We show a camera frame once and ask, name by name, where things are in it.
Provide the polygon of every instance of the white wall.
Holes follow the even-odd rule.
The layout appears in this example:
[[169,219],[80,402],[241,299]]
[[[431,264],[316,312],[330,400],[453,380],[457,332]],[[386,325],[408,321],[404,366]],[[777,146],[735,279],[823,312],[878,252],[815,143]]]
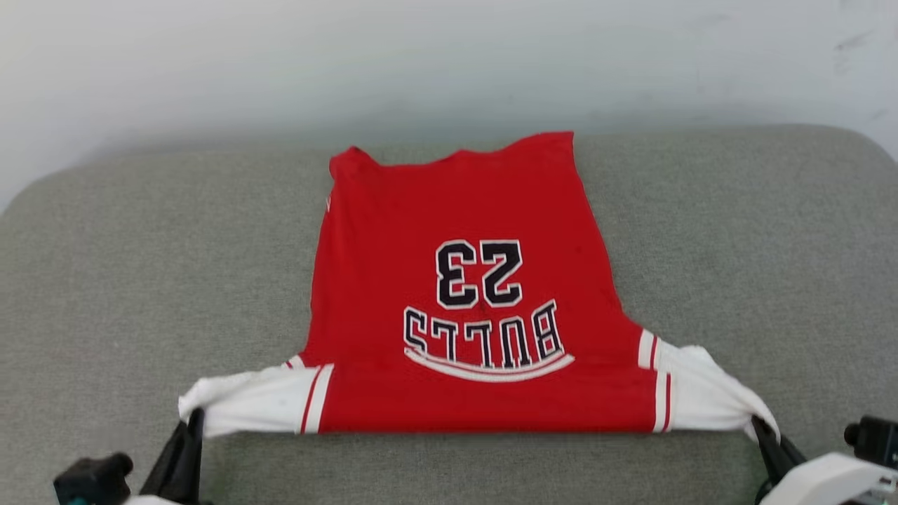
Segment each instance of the white wall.
[[135,149],[760,122],[898,157],[898,1],[0,0],[0,208]]

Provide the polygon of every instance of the gray cushion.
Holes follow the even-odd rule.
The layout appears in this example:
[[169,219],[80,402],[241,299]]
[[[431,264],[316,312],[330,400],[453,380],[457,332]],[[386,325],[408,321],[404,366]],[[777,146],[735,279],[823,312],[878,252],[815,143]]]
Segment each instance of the gray cushion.
[[[898,168],[879,147],[803,126],[578,137],[576,151],[635,321],[705,346],[808,456],[846,450],[865,412],[898,418]],[[198,377],[303,347],[332,154],[131,157],[14,200],[0,217],[4,503],[51,503],[55,473],[116,450],[139,488]],[[749,503],[764,478],[741,433],[241,434],[204,458],[217,505]]]

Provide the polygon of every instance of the number 23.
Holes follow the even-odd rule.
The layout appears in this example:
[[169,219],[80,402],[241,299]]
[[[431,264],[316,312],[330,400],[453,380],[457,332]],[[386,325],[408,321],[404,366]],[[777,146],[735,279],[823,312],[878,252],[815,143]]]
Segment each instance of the number 23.
[[[452,258],[457,257],[460,265],[452,265]],[[509,282],[501,289],[503,283],[524,260],[521,258],[521,244],[517,240],[481,240],[480,258],[484,265],[496,265],[483,274],[481,286],[483,297],[489,306],[515,306],[524,297],[521,285]],[[477,263],[477,251],[466,240],[444,242],[436,249],[436,300],[446,309],[464,309],[477,305],[480,299],[480,287],[476,284],[465,284],[463,265]]]

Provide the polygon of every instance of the jersey lettering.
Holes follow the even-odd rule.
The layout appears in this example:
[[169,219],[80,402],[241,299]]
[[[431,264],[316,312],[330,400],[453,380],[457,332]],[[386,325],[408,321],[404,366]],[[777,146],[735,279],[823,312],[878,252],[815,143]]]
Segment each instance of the jersey lettering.
[[[472,309],[483,296],[492,308],[519,306],[524,287],[512,280],[524,264],[520,241],[481,240],[478,246],[475,249],[467,240],[456,239],[436,248],[436,302],[447,310]],[[464,267],[478,260],[493,266],[479,285],[468,283]],[[403,315],[406,356],[436,371],[484,382],[540,377],[574,360],[561,344],[554,299],[531,312],[529,331],[521,315],[482,320],[484,307],[467,321],[451,321],[407,306]],[[431,348],[430,339],[444,344]]]

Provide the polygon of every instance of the chicago bulls jersey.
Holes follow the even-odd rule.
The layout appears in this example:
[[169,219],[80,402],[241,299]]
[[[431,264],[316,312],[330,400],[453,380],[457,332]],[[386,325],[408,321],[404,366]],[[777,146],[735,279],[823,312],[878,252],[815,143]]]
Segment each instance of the chicago bulls jersey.
[[745,428],[766,405],[621,310],[573,134],[382,166],[331,160],[305,349],[203,379],[182,419],[235,430]]

